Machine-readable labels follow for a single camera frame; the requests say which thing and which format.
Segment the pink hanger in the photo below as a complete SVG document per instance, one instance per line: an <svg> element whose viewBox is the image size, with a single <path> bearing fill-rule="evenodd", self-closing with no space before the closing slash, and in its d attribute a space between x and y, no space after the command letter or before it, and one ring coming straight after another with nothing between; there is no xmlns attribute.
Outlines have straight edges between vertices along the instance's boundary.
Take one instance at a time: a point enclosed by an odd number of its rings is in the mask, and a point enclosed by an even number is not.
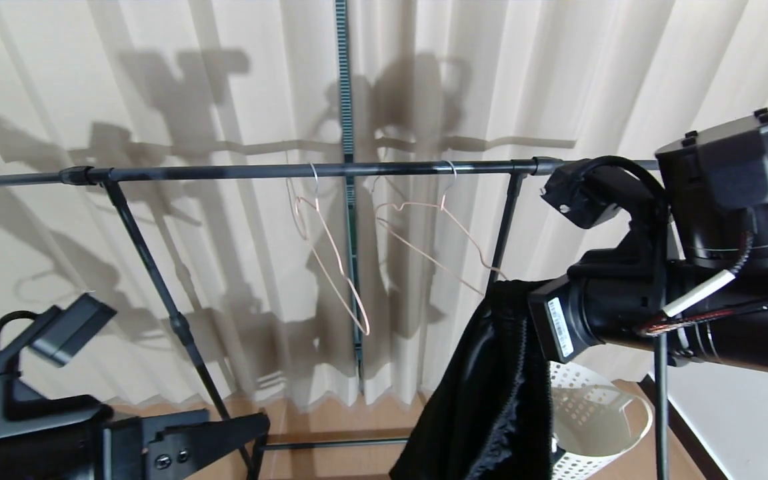
<svg viewBox="0 0 768 480"><path fill-rule="evenodd" d="M420 201L403 201L402 204L399 204L399 205L396 205L395 203L382 203L379 206L375 207L375 219L376 219L376 221L378 221L379 225L384 227L384 229L387 232L390 233L390 235L393 235L398 240L400 240L402 243L404 243L405 245L407 245L407 246L411 247L412 249L414 249L415 252L417 252L418 254L426 257L427 259L430 259L430 261L432 261L435 265L438 265L438 267L440 267L443 271L446 271L446 273L450 274L451 276L456 277L456 279L459 282L463 283L464 285L466 285L467 287L472 289L472 291L474 291L474 292L476 292L479 295L482 295L484 297L485 292L482 292L480 289L476 288L475 286L470 285L470 283L468 283L467 280L464 280L462 277L458 276L456 273L454 273L454 271L450 270L450 268L445 267L440 262L436 261L436 259L432 258L432 256L430 256L429 254L423 252L423 250L418 249L417 247L412 245L410 242L408 242L408 240L405 240L405 238L400 237L399 234L397 234L395 231L393 231L393 224L391 224L386 219L381 218L381 216L379 216L379 214L378 214L378 212L381 209L383 209L384 207L393 207L397 212L401 212L402 209L404 209L405 206L408 206L408 205L413 205L413 206L417 206L417 207L432 207L432 209L438 209L441 212L446 213L446 215L449 216L449 218L452 219L452 221L454 221L456 225L458 225L458 228L460 228L461 231L463 231L464 234L467 235L467 238L469 238L470 243L472 243L473 246L475 246L476 250L479 252L479 261L481 262L482 267L487 268L488 270L491 270L491 271L496 271L496 273L499 273L500 277L502 277L505 280L508 280L509 278L506 277L505 274L502 271L500 271L499 268L491 267L490 265L488 265L487 261L485 260L485 256L482 255L482 250L481 250L481 247L479 246L479 243L476 242L475 238L473 238L472 235L470 235L470 232L467 231L467 228L465 228L464 225L462 225L461 222L459 222L458 219L455 218L454 215L452 215L452 212L450 212L448 209L446 209L446 192L448 192L449 189L452 188L452 185L455 184L455 182L456 182L456 180L458 178L458 172L455 169L455 165L452 164L452 162L448 161L448 160L446 161L446 163L448 163L449 166L452 167L452 175L453 175L453 177L452 177L452 183L450 183L450 185L446 187L446 189L444 190L442 196L440 197L440 204L439 205L435 204L435 203L420 203ZM372 182L372 191L375 191L375 184L377 182L378 182L378 179L375 179L375 181Z"/></svg>
<svg viewBox="0 0 768 480"><path fill-rule="evenodd" d="M296 218L295 227L298 229L298 234L301 234L301 238L304 238L304 240L310 242L310 234L307 231L307 222L304 221L304 217L301 215L301 212L299 212L299 209L301 208L302 203L306 203L310 207L313 207L319 217L319 221L322 222L322 226L325 229L325 234L328 235L328 240L330 240L331 248L333 249L333 256L336 257L337 266L339 268L339 275L341 275L343 279L348 282L348 286L351 288L351 294L354 296L354 300L357 302L357 306L360 309L363 322L360 322L360 320L351 310L348 302L345 301L345 298L342 297L342 294L336 287L336 283L333 282L332 278L328 274L328 271L325 270L325 265L322 262L322 258L319 257L319 254L316 252L315 248L312 249L313 256L316 257L316 261L319 262L319 266L322 267L322 272L328 279L328 282L333 288L333 292L339 298L342 306L345 307L345 310L348 312L349 316L351 316L351 320L354 321L355 325L357 325L357 328L360 328L360 331L362 331L364 335L368 335L369 332L371 332L371 330L369 330L369 317L366 316L366 309L363 307L363 302L360 300L360 294L357 294L357 289L354 286L354 282L347 275L345 275L345 270L342 267L342 259L339 258L339 250L336 248L336 242L333 240L333 235L330 232L330 228L328 228L328 224L325 222L324 216L322 216L322 211L319 209L319 176L316 173L316 167L314 167L312 163L310 164L310 168L313 169L313 176L316 177L316 197L313 201L309 201L307 198L301 197L300 195L295 196L295 206L293 206L293 216Z"/></svg>

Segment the white cable connector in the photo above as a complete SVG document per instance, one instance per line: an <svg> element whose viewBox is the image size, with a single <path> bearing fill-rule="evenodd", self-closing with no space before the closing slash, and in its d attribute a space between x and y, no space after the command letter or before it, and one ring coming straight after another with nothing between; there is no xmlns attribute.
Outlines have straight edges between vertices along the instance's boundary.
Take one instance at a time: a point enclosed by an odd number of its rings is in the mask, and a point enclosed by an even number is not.
<svg viewBox="0 0 768 480"><path fill-rule="evenodd" d="M665 306L662 311L667 318L673 318L699 301L704 300L704 298L710 297L710 295L719 291L723 286L728 285L735 278L736 276L730 271L722 270L710 277L706 282L686 292L686 295Z"/></svg>

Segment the curtain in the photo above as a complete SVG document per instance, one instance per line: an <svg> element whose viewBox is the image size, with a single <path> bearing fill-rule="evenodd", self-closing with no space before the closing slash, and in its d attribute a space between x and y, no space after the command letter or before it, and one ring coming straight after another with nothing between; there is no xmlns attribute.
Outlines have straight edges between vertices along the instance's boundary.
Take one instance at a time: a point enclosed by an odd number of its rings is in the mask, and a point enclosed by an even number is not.
<svg viewBox="0 0 768 480"><path fill-rule="evenodd" d="M336 30L326 0L2 2L0 174L341 162ZM646 159L685 131L768 106L768 0L352 0L348 31L359 162ZM539 200L544 181L524 182L503 259L512 279L559 276L627 230L623 214L592 231L570 225ZM305 204L293 212L296 195L317 197L345 264L343 179L123 188L220 394L310 407L435 388L481 300L448 271L483 288L507 183L357 179L371 322L360 373L328 235ZM440 210L396 209L444 193L478 248ZM0 188L0 316L86 291L118 315L66 367L24 353L28 383L132 404L207 398L103 190ZM649 368L646 353L621 347L578 361L611 379Z"/></svg>

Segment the white basket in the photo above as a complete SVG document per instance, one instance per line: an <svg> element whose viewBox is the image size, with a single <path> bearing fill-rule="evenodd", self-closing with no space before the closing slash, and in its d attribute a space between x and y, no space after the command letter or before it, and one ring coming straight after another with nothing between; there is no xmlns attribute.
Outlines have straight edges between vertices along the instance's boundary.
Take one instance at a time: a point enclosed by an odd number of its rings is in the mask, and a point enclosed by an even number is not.
<svg viewBox="0 0 768 480"><path fill-rule="evenodd" d="M551 362L553 431L566 452L553 467L554 480L582 480L630 451L648 433L653 414L648 401L612 385L594 371L573 363ZM624 413L640 400L648 413L633 434Z"/></svg>

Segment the white label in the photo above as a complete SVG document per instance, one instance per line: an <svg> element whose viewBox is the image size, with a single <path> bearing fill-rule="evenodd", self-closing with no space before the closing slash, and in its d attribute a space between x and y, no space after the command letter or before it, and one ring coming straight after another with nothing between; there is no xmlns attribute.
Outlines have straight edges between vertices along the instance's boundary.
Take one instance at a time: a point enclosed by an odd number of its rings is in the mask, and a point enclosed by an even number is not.
<svg viewBox="0 0 768 480"><path fill-rule="evenodd" d="M558 298L554 298L548 301L547 307L549 308L549 316L553 319L553 328L555 329L555 337L559 340L561 355L567 357L573 353L573 343L571 334L567 331L567 322L565 321L565 313L561 310L561 302Z"/></svg>

